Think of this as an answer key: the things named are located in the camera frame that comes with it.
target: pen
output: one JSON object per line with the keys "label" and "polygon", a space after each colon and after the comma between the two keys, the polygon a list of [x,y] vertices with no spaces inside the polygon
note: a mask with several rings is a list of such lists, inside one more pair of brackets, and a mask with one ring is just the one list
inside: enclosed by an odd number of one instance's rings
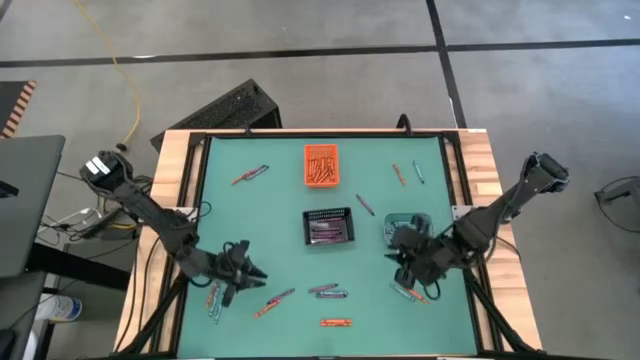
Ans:
{"label": "pen", "polygon": [[371,216],[376,216],[376,214],[373,212],[373,209],[371,209],[371,207],[369,206],[369,204],[367,204],[364,199],[362,198],[362,196],[356,194],[356,198],[358,199],[358,201],[360,201],[360,204],[362,204],[362,206],[364,206],[365,209],[367,209],[367,211],[369,212],[369,214],[371,214]]}
{"label": "pen", "polygon": [[422,171],[418,167],[418,163],[413,160],[413,167],[416,169],[416,173],[418,173],[418,177],[420,178],[420,182],[424,184],[424,178],[422,177]]}

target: white container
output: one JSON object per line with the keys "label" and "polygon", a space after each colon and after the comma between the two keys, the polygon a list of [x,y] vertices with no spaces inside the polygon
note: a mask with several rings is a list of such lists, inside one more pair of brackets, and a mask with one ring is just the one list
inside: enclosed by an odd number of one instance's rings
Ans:
{"label": "white container", "polygon": [[62,295],[40,295],[40,304],[36,310],[36,320],[55,322],[73,321],[82,312],[82,301]]}

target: black basket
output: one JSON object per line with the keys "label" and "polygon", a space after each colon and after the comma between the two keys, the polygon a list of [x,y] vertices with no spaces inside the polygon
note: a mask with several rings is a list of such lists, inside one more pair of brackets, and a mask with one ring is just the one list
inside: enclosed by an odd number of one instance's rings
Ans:
{"label": "black basket", "polygon": [[[340,227],[346,229],[345,236],[341,236],[338,240],[331,240],[326,242],[312,242],[311,239],[311,222],[322,221],[325,219],[340,219],[334,220]],[[312,210],[302,213],[302,220],[304,225],[304,239],[307,245],[329,245],[340,244],[345,242],[351,242],[355,240],[355,234],[353,231],[353,218],[351,217],[351,208],[335,208],[324,210]]]}

